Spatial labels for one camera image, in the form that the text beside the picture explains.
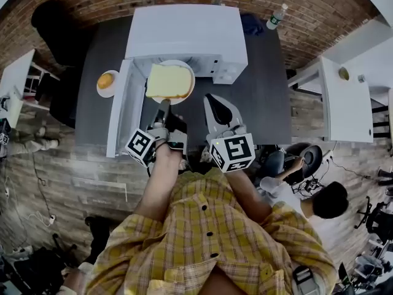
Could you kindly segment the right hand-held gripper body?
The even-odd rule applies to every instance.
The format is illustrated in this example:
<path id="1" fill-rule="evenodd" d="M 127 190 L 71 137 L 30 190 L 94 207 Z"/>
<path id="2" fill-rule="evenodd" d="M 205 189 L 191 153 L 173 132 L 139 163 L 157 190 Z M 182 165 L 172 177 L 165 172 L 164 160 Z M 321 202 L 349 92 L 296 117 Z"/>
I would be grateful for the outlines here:
<path id="1" fill-rule="evenodd" d="M 209 144 L 209 154 L 220 168 L 221 172 L 242 170 L 250 166 L 255 159 L 254 142 L 252 135 L 247 132 L 246 125 L 238 108 L 226 99 L 213 95 L 232 112 L 232 121 L 228 125 L 218 124 L 211 111 L 204 112 L 208 134 L 206 141 Z"/>

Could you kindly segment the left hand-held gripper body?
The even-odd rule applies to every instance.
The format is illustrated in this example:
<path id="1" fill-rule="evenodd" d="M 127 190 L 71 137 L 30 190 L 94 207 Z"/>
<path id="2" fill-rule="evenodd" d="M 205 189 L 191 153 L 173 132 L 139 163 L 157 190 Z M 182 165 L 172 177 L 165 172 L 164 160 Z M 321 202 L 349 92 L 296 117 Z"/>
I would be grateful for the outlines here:
<path id="1" fill-rule="evenodd" d="M 171 112 L 168 114 L 165 125 L 152 122 L 143 131 L 137 128 L 126 143 L 127 153 L 143 167 L 147 168 L 155 162 L 156 149 L 162 143 L 166 143 L 173 151 L 180 151 L 182 158 L 187 158 L 187 124 Z"/>

